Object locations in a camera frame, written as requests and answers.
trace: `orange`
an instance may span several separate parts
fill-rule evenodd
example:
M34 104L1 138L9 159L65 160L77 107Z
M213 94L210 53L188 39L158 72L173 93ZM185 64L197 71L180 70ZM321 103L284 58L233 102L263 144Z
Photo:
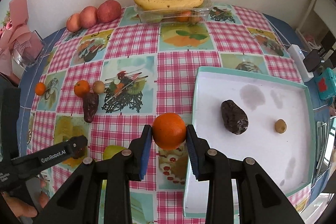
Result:
M191 14L192 14L191 11L183 11L176 18L176 21L178 21L178 22L188 22Z
M179 115L168 112L155 118L152 134L157 146L165 150L173 150L185 141L186 126Z
M83 98L86 93L90 92L90 84L86 80L80 80L73 87L73 91L78 97Z
M35 86L35 93L38 96L42 96L45 93L46 87L45 84L42 82L39 82Z

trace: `red sticker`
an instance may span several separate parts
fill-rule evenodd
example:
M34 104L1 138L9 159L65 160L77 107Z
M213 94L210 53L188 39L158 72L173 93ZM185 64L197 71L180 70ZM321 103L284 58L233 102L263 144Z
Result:
M326 80L325 78L322 78L319 83L318 83L318 87L319 87L319 91L320 92L324 92L326 91L328 88L327 88L327 85L326 85Z

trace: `plastic container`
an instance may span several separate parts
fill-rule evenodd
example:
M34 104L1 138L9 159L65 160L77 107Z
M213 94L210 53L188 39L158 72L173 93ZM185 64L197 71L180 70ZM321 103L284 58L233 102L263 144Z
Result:
M23 52L19 52L16 48L13 49L12 59L21 67L32 67L37 64L38 59L45 53L47 47L44 40L35 30L31 33L29 40L30 47L27 47Z
M178 10L143 10L136 5L135 12L138 13L142 23L160 23L160 22L188 22L197 24L205 22L208 19L211 9L214 7L211 0L204 0L200 7L192 9Z
M321 100L328 100L336 95L335 75L331 68L326 68L320 76L315 76L314 80Z

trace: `white tray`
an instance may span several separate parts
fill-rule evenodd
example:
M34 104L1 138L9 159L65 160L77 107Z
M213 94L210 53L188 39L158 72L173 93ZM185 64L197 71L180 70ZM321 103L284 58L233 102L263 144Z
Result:
M241 135L224 127L221 103L225 100L233 100L247 114L249 125ZM274 131L278 119L287 124L284 134ZM311 183L315 122L305 85L259 73L200 67L194 91L193 125L198 137L228 158L254 158L286 196ZM205 217L209 183L196 181L188 164L184 215ZM236 192L235 182L232 189ZM235 193L234 204L237 209Z

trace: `green pear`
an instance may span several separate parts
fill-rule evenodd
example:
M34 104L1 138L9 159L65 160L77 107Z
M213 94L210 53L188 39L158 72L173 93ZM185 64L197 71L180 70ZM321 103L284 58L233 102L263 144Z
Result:
M108 160L112 158L115 154L119 153L120 151L123 151L124 149L126 148L119 145L109 145L105 147L103 153L103 160Z

